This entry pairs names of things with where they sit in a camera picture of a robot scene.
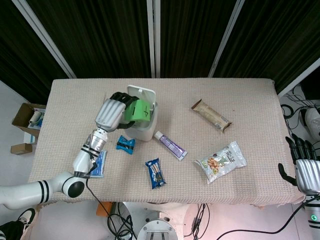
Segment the robotic arm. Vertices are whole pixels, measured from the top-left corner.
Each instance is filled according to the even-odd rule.
[[[129,128],[135,123],[121,121],[125,109],[136,100],[138,98],[135,96],[116,92],[103,103],[95,119],[97,128],[88,136],[73,162],[73,175],[65,171],[49,180],[17,186],[0,186],[0,204],[14,210],[46,203],[56,192],[64,193],[70,198],[81,195],[86,179],[97,167],[96,160],[107,142],[107,134],[116,129]]]
[[[295,178],[288,176],[284,166],[279,163],[278,169],[284,180],[297,186],[299,191],[306,195],[305,200],[311,200],[320,195],[320,160],[316,151],[309,141],[303,141],[295,134],[292,135],[294,141],[286,137],[289,143],[293,164],[295,166]],[[311,229],[313,239],[320,237],[320,199],[315,199],[305,205],[305,212],[308,216],[308,224]]]

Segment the floor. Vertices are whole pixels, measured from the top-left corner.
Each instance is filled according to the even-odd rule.
[[[11,125],[21,103],[25,100],[17,93],[0,82],[0,185],[23,184],[28,181],[31,171],[33,153],[14,155],[10,153],[10,146],[23,142],[24,133]],[[281,99],[281,103],[290,103]],[[295,125],[297,119],[291,119]],[[300,137],[308,139],[308,132],[301,126],[295,129]],[[106,219],[96,216],[97,202],[83,201],[79,203],[57,202],[49,204],[40,210],[36,225],[30,233],[30,240],[56,239],[114,239],[106,226]],[[210,224],[202,240],[214,240],[225,231],[233,229],[252,229],[262,231],[276,231],[293,213],[296,205],[269,205],[264,209],[251,205],[238,204],[210,204]],[[0,225],[15,220],[23,209],[12,211],[0,205]],[[197,205],[191,205],[184,219],[184,234],[189,234],[191,224],[197,213]],[[203,232],[208,219],[208,212],[204,213],[200,233]],[[223,240],[311,240],[307,223],[307,216],[303,210],[299,211],[294,220],[279,234],[266,235],[258,233],[237,232],[230,233]]]

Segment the cardboard box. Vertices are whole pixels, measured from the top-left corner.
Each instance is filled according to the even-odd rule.
[[[28,143],[22,143],[11,146],[11,153],[15,155],[32,153],[32,145]]]
[[[112,214],[111,211],[112,211],[112,201],[102,201],[101,202],[102,205],[105,207],[105,209],[108,211],[109,214]],[[98,207],[96,209],[96,213],[95,213],[97,216],[101,216],[101,217],[107,217],[107,213],[106,211],[104,210],[104,208],[101,206],[101,204],[99,203],[98,204]]]
[[[39,137],[40,130],[28,128],[29,120],[34,114],[34,108],[46,109],[46,105],[33,104],[33,103],[22,103],[19,111],[15,115],[12,121],[12,125],[20,128],[22,131],[29,133],[36,138]]]

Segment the black curtain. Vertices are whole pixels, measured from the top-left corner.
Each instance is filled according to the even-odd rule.
[[[208,77],[235,0],[162,0],[162,78]]]
[[[0,81],[36,104],[46,104],[54,79],[67,78],[11,0],[0,7]]]
[[[214,77],[270,78],[283,90],[320,57],[320,1],[245,1]]]
[[[149,78],[146,0],[28,0],[77,78]]]

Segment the green cube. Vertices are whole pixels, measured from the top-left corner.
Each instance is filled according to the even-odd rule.
[[[147,101],[138,99],[130,104],[124,111],[124,119],[131,121],[150,121],[150,104]]]

